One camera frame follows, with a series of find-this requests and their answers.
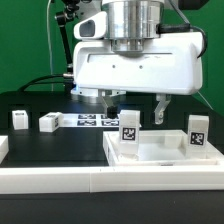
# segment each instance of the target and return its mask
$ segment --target table surface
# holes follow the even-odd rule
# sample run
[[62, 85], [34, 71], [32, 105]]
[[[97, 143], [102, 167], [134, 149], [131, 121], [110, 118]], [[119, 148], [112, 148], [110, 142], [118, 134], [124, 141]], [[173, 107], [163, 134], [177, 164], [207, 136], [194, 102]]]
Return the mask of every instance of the table surface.
[[[224, 119], [191, 96], [173, 96], [164, 123], [151, 123], [156, 107], [151, 94], [128, 93], [121, 109], [141, 111], [142, 130], [187, 131], [190, 114], [210, 119], [209, 142], [224, 152]], [[101, 105], [75, 102], [62, 92], [0, 94], [0, 134], [9, 136], [9, 153], [1, 167], [108, 166], [102, 132], [110, 128], [59, 128], [39, 132], [48, 112], [103, 113]], [[29, 129], [14, 131], [12, 110], [26, 110]], [[107, 192], [0, 195], [2, 223], [223, 223], [224, 191]]]

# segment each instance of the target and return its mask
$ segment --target white tray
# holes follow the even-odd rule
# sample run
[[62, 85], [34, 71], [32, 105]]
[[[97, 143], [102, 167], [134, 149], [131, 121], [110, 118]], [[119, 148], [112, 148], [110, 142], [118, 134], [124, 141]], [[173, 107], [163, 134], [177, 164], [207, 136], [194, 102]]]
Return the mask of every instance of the white tray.
[[181, 130], [140, 131], [137, 155], [119, 153], [119, 132], [104, 132], [103, 147], [110, 166], [216, 165], [224, 156], [209, 142], [189, 147]]

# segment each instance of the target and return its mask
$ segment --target green background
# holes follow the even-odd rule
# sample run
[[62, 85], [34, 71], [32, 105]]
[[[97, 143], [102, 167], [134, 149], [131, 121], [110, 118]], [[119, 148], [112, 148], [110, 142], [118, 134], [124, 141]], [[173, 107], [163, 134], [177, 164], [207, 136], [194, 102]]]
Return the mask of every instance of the green background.
[[[1, 0], [0, 3], [0, 92], [17, 90], [34, 78], [50, 75], [47, 43], [48, 0]], [[51, 39], [54, 74], [66, 71], [64, 51], [59, 28], [54, 20], [63, 10], [60, 0], [50, 8]], [[203, 56], [204, 84], [200, 92], [213, 108], [224, 115], [224, 1], [210, 0], [203, 8], [184, 11], [192, 25], [205, 30], [208, 50]], [[181, 23], [174, 11], [166, 10], [164, 23]], [[71, 46], [74, 45], [73, 25], [67, 25]], [[41, 87], [51, 90], [51, 86]]]

